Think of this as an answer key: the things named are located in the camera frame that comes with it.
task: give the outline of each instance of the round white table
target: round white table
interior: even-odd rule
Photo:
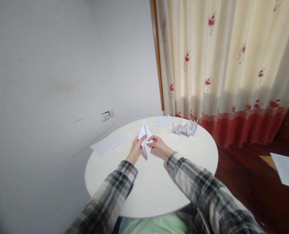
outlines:
[[[172,150],[215,174],[218,164],[217,146],[203,127],[198,125],[195,136],[188,138],[186,135],[173,133],[172,127],[156,127],[154,122],[158,118],[160,117],[137,120],[116,130],[115,132],[128,136],[130,140],[117,146],[103,158],[95,151],[92,152],[85,170],[85,183],[90,196],[94,195],[117,165],[126,159],[143,121],[146,122],[152,135],[161,137]],[[183,124],[187,122],[186,119],[181,120]],[[148,160],[145,159],[142,150],[135,167],[138,169],[138,175],[132,192],[123,204],[120,216],[155,217],[177,211],[190,203],[173,181],[167,170],[166,160],[156,149],[151,150]]]

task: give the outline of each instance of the white paper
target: white paper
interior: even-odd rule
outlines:
[[[177,119],[177,118],[172,118],[171,116],[163,116],[159,118],[158,120],[155,121],[155,126],[163,126],[163,127],[170,127],[172,123],[178,124],[182,122],[182,120]]]
[[[151,148],[149,146],[147,146],[147,143],[152,143],[153,140],[148,141],[148,139],[150,138],[150,136],[152,136],[147,124],[145,122],[143,122],[142,127],[140,129],[140,133],[138,136],[138,140],[140,140],[144,135],[146,135],[145,140],[141,143],[142,149],[144,150],[144,154],[146,156],[146,158],[148,159],[148,156],[151,152]]]
[[[123,144],[128,140],[129,138],[121,133],[113,133],[103,140],[97,142],[96,144],[91,145],[90,148],[96,151],[102,158],[115,147]]]
[[[172,131],[176,134],[182,133],[182,134],[186,134],[188,137],[192,137],[195,135],[197,128],[198,128],[198,122],[199,119],[197,119],[197,121],[192,121],[190,120],[189,122],[187,122],[185,125],[182,125],[182,123],[179,123],[177,126],[175,126],[174,123],[172,123]]]
[[[289,186],[289,157],[274,153],[270,153],[270,155],[278,170],[281,183]]]

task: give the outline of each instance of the wooden door frame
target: wooden door frame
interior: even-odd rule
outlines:
[[[158,67],[158,82],[159,82],[159,86],[160,86],[161,106],[162,106],[162,110],[164,110],[164,97],[163,97],[161,60],[160,60],[160,46],[158,44],[158,16],[157,16],[156,0],[150,0],[150,6],[151,6],[154,45],[155,45],[155,55],[157,58],[157,67]]]

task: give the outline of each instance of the electrical outlet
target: electrical outlet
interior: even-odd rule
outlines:
[[[113,116],[114,116],[114,111],[113,111],[113,109],[109,110],[109,114],[110,114],[110,117],[113,117]]]
[[[103,113],[103,114],[101,115],[101,120],[102,120],[102,121],[106,121],[106,120],[108,120],[109,118],[110,118],[109,112]]]

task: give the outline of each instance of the plaid sleeve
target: plaid sleeve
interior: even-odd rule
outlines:
[[[210,171],[177,152],[171,154],[167,166],[185,195],[210,222],[214,233],[265,233],[253,214]]]
[[[137,169],[122,161],[104,180],[83,212],[65,233],[112,233],[120,210],[131,192]]]

